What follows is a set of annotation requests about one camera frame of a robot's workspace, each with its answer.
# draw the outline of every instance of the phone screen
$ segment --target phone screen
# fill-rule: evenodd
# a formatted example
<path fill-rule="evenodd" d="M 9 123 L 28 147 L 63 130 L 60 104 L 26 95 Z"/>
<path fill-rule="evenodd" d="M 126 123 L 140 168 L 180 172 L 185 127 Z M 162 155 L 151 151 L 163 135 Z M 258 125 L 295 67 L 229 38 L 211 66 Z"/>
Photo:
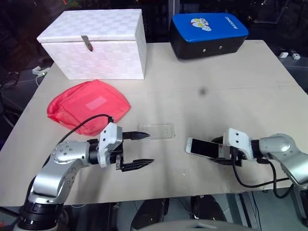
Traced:
<path fill-rule="evenodd" d="M 204 155 L 210 158 L 218 158 L 218 148 L 219 144 L 217 143 L 193 139 L 191 153 Z"/>

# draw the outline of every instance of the box lid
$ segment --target box lid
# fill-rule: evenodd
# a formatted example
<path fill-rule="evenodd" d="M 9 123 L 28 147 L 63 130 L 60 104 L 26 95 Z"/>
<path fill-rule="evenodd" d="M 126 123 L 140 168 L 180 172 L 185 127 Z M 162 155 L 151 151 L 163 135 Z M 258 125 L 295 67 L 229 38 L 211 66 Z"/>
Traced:
<path fill-rule="evenodd" d="M 37 38 L 40 43 L 136 40 L 141 9 L 64 11 Z"/>
<path fill-rule="evenodd" d="M 230 13 L 182 13 L 172 21 L 187 42 L 248 36 L 246 27 Z"/>

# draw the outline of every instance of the white table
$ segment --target white table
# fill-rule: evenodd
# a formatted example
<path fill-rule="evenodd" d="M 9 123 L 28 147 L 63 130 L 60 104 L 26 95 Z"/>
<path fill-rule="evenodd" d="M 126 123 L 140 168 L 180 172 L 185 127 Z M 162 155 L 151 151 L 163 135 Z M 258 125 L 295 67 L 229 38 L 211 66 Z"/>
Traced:
<path fill-rule="evenodd" d="M 49 102 L 83 80 L 68 80 L 57 65 L 34 94 L 0 152 L 0 205 L 22 205 L 31 179 L 68 130 L 46 116 Z M 185 153 L 188 137 L 211 140 L 233 127 L 258 139 L 286 133 L 308 153 L 308 96 L 263 41 L 246 41 L 233 54 L 180 61 L 169 43 L 148 44 L 145 80 L 105 81 L 123 93 L 132 108 L 119 121 L 124 131 L 140 124 L 175 127 L 165 141 L 125 141 L 127 162 L 155 159 L 131 172 L 114 165 L 82 169 L 67 204 L 104 203 L 162 197 L 247 191 L 232 167 Z M 71 140 L 88 137 L 73 134 Z M 278 178 L 285 177 L 275 163 Z M 244 161 L 242 180 L 272 180 L 269 166 Z M 290 181 L 280 182 L 287 187 Z M 269 189 L 267 185 L 260 189 Z"/>

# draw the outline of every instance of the blue box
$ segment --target blue box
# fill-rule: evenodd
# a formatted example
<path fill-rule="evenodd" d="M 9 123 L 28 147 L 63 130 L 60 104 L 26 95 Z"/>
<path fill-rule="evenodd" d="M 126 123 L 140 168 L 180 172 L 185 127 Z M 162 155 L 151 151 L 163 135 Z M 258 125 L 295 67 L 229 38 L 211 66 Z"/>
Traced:
<path fill-rule="evenodd" d="M 248 30 L 229 13 L 181 13 L 172 17 L 169 39 L 181 59 L 236 52 Z"/>

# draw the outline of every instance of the blue lid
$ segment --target blue lid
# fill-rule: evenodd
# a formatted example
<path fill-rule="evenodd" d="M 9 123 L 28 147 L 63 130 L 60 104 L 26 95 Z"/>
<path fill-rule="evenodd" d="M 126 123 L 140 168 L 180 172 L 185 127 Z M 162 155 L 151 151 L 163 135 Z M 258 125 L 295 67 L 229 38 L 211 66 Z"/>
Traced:
<path fill-rule="evenodd" d="M 230 13 L 181 13 L 172 21 L 187 42 L 248 36 L 246 27 Z"/>

